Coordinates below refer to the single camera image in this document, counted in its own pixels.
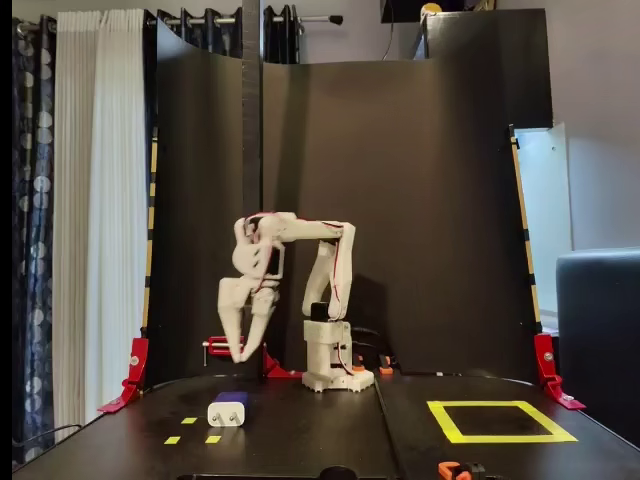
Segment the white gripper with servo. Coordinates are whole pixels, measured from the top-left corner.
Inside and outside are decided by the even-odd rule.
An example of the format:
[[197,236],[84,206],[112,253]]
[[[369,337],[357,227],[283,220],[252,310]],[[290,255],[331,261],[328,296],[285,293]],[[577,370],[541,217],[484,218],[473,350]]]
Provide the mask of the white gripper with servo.
[[[279,299],[284,271],[284,247],[271,243],[238,244],[232,253],[237,278],[219,282],[218,314],[234,363],[247,361],[262,344]],[[242,350],[243,306],[251,300],[252,321]]]

